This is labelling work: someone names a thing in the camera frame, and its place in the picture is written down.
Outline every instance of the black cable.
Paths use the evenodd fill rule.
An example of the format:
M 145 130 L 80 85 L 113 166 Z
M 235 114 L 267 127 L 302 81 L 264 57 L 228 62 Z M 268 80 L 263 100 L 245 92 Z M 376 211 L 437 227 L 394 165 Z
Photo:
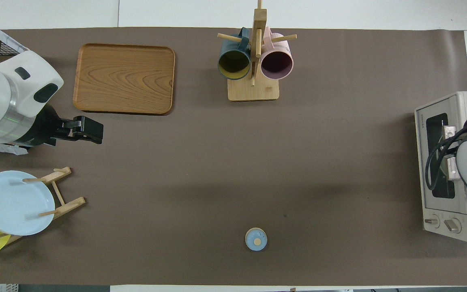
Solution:
M 446 155 L 454 155 L 457 152 L 458 147 L 453 147 L 451 149 L 448 149 L 446 152 Z
M 428 155 L 428 159 L 426 161 L 426 166 L 424 167 L 424 179 L 426 181 L 426 185 L 428 186 L 429 190 L 435 189 L 435 186 L 437 185 L 437 179 L 439 178 L 439 176 L 436 175 L 434 181 L 430 182 L 430 176 L 428 175 L 428 172 L 430 171 L 430 163 L 432 162 L 433 157 L 435 156 L 437 151 L 439 151 L 439 148 L 444 146 L 443 150 L 439 154 L 439 158 L 437 159 L 437 161 L 435 162 L 435 165 L 434 165 L 434 166 L 436 166 L 435 169 L 437 171 L 439 171 L 439 168 L 441 168 L 441 163 L 443 162 L 444 157 L 448 153 L 448 148 L 450 148 L 450 146 L 460 137 L 460 135 L 462 135 L 464 133 L 467 133 L 467 126 L 460 129 L 460 131 L 455 133 L 455 135 L 453 135 L 452 137 L 450 137 L 450 138 L 448 138 L 446 140 L 443 140 L 442 142 L 437 144 L 434 147 L 434 149 L 432 150 L 432 152 L 430 152 L 430 155 Z

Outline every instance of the mug handle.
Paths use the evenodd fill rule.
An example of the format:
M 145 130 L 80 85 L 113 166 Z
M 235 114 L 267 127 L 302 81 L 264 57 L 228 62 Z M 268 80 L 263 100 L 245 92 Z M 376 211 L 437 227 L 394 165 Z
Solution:
M 250 35 L 250 31 L 248 28 L 241 28 L 241 31 L 239 32 L 239 37 L 241 38 L 241 42 L 239 43 L 239 50 L 246 50 L 248 47 L 248 43 L 250 42 L 250 39 L 248 38 Z
M 273 42 L 271 41 L 271 29 L 269 29 L 269 26 L 267 26 L 264 29 L 263 40 L 264 40 L 264 45 L 269 46 L 270 50 L 273 50 L 275 48 L 275 46 L 273 45 Z

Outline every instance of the light blue plate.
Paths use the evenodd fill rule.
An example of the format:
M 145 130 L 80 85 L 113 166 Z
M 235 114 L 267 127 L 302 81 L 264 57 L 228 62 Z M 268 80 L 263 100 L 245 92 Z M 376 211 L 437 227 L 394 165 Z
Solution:
M 244 240 L 248 248 L 252 251 L 262 251 L 268 243 L 268 238 L 265 232 L 260 228 L 252 228 L 248 230 Z
M 54 215 L 39 217 L 55 210 L 54 198 L 41 181 L 23 182 L 35 178 L 26 172 L 0 172 L 0 231 L 14 235 L 32 235 L 50 225 Z

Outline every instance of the small blue lid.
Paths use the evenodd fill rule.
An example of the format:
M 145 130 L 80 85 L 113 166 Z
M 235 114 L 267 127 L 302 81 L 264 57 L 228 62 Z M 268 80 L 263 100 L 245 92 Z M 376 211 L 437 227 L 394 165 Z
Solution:
M 268 243 L 268 238 L 265 232 L 260 228 L 252 228 L 248 230 L 244 237 L 246 246 L 252 251 L 262 251 Z

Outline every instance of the wooden mug rack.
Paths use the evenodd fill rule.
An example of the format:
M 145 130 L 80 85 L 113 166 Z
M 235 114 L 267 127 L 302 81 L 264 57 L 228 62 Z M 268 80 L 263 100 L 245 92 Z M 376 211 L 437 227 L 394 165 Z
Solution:
M 263 32 L 266 27 L 267 10 L 262 8 L 262 0 L 257 1 L 257 8 L 253 14 L 252 37 L 250 38 L 251 68 L 247 76 L 239 80 L 228 80 L 228 99 L 230 101 L 276 100 L 280 92 L 278 80 L 265 77 L 261 72 L 261 47 Z M 241 38 L 218 33 L 217 37 L 230 41 L 241 42 Z M 286 35 L 271 39 L 272 43 L 290 41 L 297 35 Z

